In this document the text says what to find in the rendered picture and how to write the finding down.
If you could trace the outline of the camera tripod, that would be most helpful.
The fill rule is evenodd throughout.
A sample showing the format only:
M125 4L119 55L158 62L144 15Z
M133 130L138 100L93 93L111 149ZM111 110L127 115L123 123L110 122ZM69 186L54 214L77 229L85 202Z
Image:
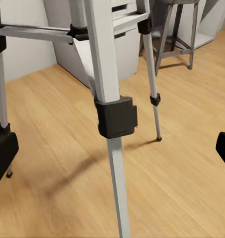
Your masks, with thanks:
M98 113L98 131L107 141L108 158L113 185L119 238L130 238L129 212L125 186L125 171L121 137L134 134L138 126L137 108L132 97L120 95L115 50L115 32L138 24L143 36L153 105L157 140L161 141L152 51L153 16L149 0L136 0L137 10L112 16L111 0L69 0L72 24L70 29L1 22L0 8L0 135L11 133L8 121L6 87L2 53L6 37L63 42L73 45L90 86ZM7 169L12 173L12 166Z

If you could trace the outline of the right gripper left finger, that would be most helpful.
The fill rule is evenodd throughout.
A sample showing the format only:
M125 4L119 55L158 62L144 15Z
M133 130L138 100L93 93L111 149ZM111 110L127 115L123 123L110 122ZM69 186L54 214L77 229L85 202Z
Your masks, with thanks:
M0 135L0 180L19 151L15 132Z

